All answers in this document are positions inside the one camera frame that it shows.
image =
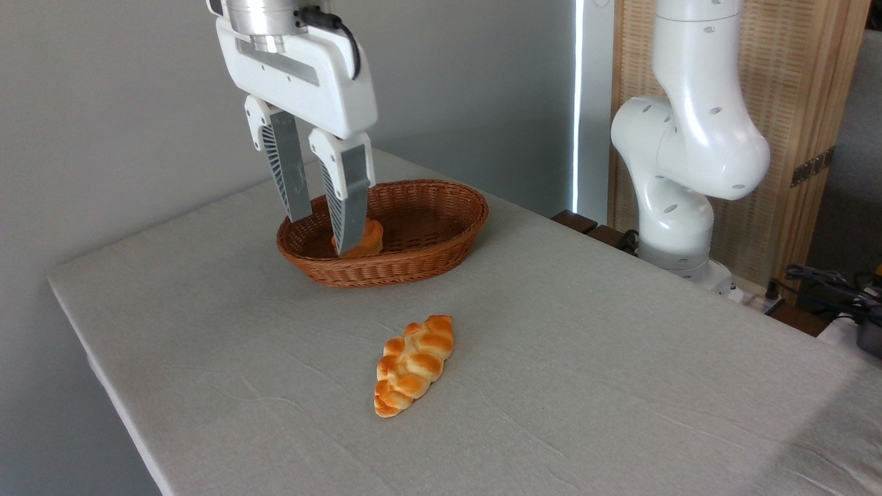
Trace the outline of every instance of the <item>light strip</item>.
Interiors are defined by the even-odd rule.
[[[572,98],[572,208],[579,210],[579,121],[582,114],[582,43],[584,40],[585,0],[576,0],[576,80]]]

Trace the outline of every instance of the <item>gray wall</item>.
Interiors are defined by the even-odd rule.
[[[542,5],[336,0],[377,147],[567,207],[573,3]],[[0,45],[0,494],[156,494],[45,275],[267,179],[243,95],[201,0],[3,0]]]
[[[579,109],[579,195],[576,212],[607,223],[612,49],[616,0],[581,0],[582,101]]]
[[[880,116],[882,32],[866,31],[808,259],[849,279],[882,264]]]

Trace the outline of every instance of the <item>wooden panel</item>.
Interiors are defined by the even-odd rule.
[[[597,227],[596,221],[592,221],[583,215],[575,214],[570,210],[564,210],[560,214],[551,217],[551,220],[570,229],[577,230],[582,234],[586,234]]]
[[[772,152],[760,187],[738,201],[711,199],[711,256],[765,285],[804,261],[826,173],[790,188],[793,171],[836,139],[869,0],[745,0],[739,75],[744,100]],[[654,0],[617,5],[614,108],[662,94],[652,74]],[[620,157],[610,165],[609,224],[636,229],[637,204]]]
[[[799,310],[793,306],[781,305],[772,312],[771,317],[788,326],[799,329],[811,337],[818,337],[824,329],[830,325],[829,320],[824,320],[817,315]]]

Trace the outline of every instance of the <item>braided bread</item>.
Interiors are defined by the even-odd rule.
[[[408,324],[402,335],[385,344],[374,387],[377,415],[395,417],[441,377],[453,352],[452,323],[447,315],[432,315],[422,324]]]

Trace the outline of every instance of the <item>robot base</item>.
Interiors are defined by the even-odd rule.
[[[685,270],[669,270],[669,272],[695,282],[702,288],[709,289],[724,297],[729,297],[729,292],[732,290],[732,273],[723,264],[711,259],[708,259],[698,267]]]

